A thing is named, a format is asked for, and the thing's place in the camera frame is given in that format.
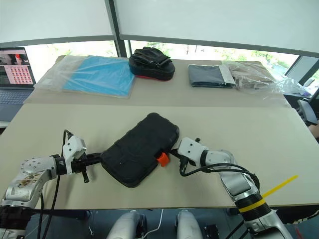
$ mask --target gray folded cloth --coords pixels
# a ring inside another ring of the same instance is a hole
[[[235,82],[225,82],[220,67],[223,66],[202,66],[189,65],[188,76],[190,85],[193,87],[213,87],[213,88],[232,88]]]

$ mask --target white cable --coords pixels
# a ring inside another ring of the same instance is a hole
[[[42,223],[44,222],[45,219],[47,219],[49,215],[46,215],[45,218],[42,219]],[[24,238],[26,238],[27,236],[29,236],[32,232],[34,232],[37,228],[39,227],[39,224],[32,230],[30,231]]]
[[[158,229],[160,229],[161,219],[162,219],[162,217],[163,217],[163,210],[164,210],[164,209],[162,209],[162,210],[161,210],[161,214],[160,214],[160,220],[159,220],[159,226],[158,226],[158,228],[156,228],[156,229],[154,229],[154,230],[151,230],[151,231],[147,232],[144,236],[142,236],[141,238],[138,238],[138,239],[144,239],[144,238],[146,238],[146,236],[147,236],[148,234],[153,233],[153,232],[156,232]]]

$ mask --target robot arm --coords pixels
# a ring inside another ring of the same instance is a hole
[[[199,140],[194,141],[190,138],[182,139],[177,152],[177,156],[181,159],[180,173],[182,176],[188,176],[185,174],[188,162],[197,168],[204,167],[202,171],[206,173],[212,170],[221,170],[219,172],[221,181],[244,218],[248,231],[255,238],[292,239],[276,212],[269,208],[260,195],[259,185],[256,186],[254,175],[247,170],[241,172],[226,171],[243,169],[239,166],[236,167],[237,162],[230,152],[226,150],[210,151],[207,147],[201,145]],[[233,166],[225,164],[209,167],[212,164],[223,163]]]
[[[0,201],[0,239],[24,238],[24,230],[40,198],[44,184],[58,175],[82,172],[84,182],[89,179],[86,166],[99,163],[99,154],[85,155],[82,139],[68,132],[63,155],[32,158],[20,165]]]

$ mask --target orange tag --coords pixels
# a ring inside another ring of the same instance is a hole
[[[160,157],[156,159],[162,167],[165,167],[169,163],[169,157],[166,153],[161,153]]]

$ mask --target black case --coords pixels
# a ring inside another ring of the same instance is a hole
[[[101,164],[120,183],[134,188],[156,168],[156,158],[170,152],[178,137],[176,125],[150,113],[101,153]]]
[[[175,66],[170,58],[152,47],[136,49],[129,58],[129,66],[134,75],[162,81],[170,80],[175,72]]]

